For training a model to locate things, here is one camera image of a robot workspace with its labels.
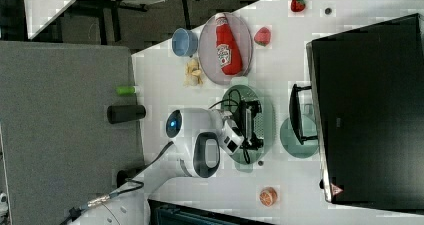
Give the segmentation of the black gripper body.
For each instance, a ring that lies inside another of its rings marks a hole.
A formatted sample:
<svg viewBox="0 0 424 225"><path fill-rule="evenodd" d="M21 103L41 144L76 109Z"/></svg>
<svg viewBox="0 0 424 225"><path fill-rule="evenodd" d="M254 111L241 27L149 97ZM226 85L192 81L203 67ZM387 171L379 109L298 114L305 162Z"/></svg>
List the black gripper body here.
<svg viewBox="0 0 424 225"><path fill-rule="evenodd" d="M258 100L241 100L237 111L238 121L244 136L244 141L241 145L241 148L246 150L259 150L263 147L263 139L259 138L254 132L254 119L258 114L262 113L260 102Z"/></svg>

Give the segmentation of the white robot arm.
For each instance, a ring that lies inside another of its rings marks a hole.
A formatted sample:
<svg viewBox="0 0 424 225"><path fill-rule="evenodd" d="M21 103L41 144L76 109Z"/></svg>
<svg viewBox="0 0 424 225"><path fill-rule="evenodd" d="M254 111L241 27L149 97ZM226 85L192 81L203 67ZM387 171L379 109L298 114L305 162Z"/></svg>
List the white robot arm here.
<svg viewBox="0 0 424 225"><path fill-rule="evenodd" d="M254 132L261 112L256 100L232 100L228 109L173 111L165 124L169 143L154 161L118 189L71 209L61 225L149 225L148 197L168 180L211 177L222 152L251 161L248 152L263 146Z"/></svg>

